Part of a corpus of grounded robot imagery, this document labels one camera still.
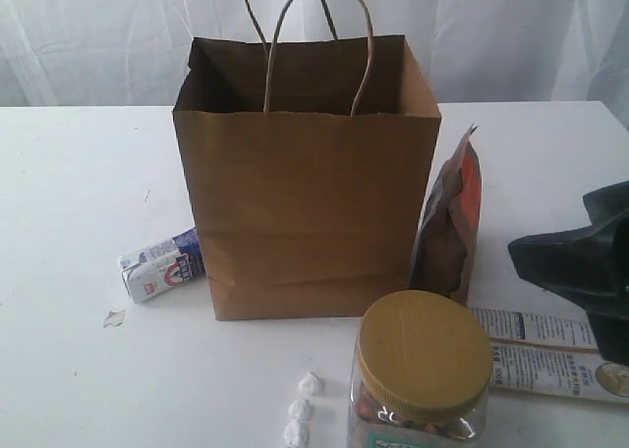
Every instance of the snack jar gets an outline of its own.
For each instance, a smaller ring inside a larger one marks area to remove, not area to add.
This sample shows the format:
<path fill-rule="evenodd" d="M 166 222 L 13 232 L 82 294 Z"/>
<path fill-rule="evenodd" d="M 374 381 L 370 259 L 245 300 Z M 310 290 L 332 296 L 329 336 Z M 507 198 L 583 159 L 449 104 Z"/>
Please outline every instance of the snack jar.
<path fill-rule="evenodd" d="M 381 298 L 357 339 L 348 448 L 475 446 L 491 372 L 489 339 L 466 308 L 423 291 Z"/>

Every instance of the white backdrop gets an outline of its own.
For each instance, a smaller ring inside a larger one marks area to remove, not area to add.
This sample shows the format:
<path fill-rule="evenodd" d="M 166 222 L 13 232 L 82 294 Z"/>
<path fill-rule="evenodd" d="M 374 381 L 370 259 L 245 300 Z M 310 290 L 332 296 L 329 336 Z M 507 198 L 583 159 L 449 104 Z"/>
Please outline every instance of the white backdrop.
<path fill-rule="evenodd" d="M 285 0 L 251 0 L 267 38 Z M 328 0 L 339 35 L 364 34 Z M 629 125 L 629 0 L 366 0 L 439 101 L 600 99 Z M 283 40 L 329 38 L 317 0 Z M 242 0 L 0 0 L 0 105 L 172 104 L 192 34 L 257 41 Z"/>

